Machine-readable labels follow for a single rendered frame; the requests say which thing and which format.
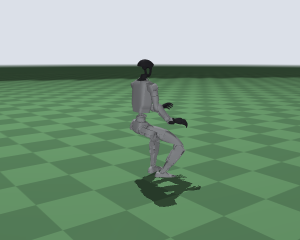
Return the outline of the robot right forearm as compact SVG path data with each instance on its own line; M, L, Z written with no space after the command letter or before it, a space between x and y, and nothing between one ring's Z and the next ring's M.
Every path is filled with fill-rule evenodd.
M160 117L162 117L167 122L168 125L171 125L171 124L169 124L169 121L173 121L173 119L166 113L163 106L161 104L159 104L157 109L159 111L158 115Z

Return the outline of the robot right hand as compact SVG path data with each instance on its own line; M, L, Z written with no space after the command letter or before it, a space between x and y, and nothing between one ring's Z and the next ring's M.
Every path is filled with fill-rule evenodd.
M185 120L185 119L182 119L182 118L172 118L173 119L173 121L169 121L168 123L169 124L172 124L172 125L174 125L175 123L176 124L182 124L182 125L185 125L186 126L186 128L187 128L187 126L188 126L188 123L187 123L187 121Z

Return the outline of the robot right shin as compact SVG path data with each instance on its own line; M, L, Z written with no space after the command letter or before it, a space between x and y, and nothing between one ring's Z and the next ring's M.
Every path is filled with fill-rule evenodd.
M176 145L174 149L172 149L166 158L166 162L162 169L160 170L161 174L165 174L183 155L186 149L183 150L181 145Z

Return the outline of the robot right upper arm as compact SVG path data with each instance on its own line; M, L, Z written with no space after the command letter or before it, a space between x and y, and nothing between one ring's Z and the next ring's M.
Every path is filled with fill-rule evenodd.
M159 104L158 85L156 83L149 82L146 84L146 86L147 86L147 90L151 96L153 110L156 112L159 112L158 105L161 105L161 104Z

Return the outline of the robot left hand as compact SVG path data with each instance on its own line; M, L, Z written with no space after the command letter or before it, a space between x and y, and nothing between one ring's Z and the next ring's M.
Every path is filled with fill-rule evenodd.
M167 108L167 109L169 109L170 110L170 108L172 108L173 107L173 104L172 103L170 103L170 102L167 102L167 103L165 103L165 104L163 104L162 105L163 106L163 108L165 109L165 108ZM172 106L172 107L171 107ZM170 108L169 108L170 107Z

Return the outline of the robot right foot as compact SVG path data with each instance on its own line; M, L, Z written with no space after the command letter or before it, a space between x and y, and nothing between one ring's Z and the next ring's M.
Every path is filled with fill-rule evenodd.
M157 171L154 176L157 177L157 178L173 178L173 177L176 177L176 175L170 174L168 172L162 174L161 171Z

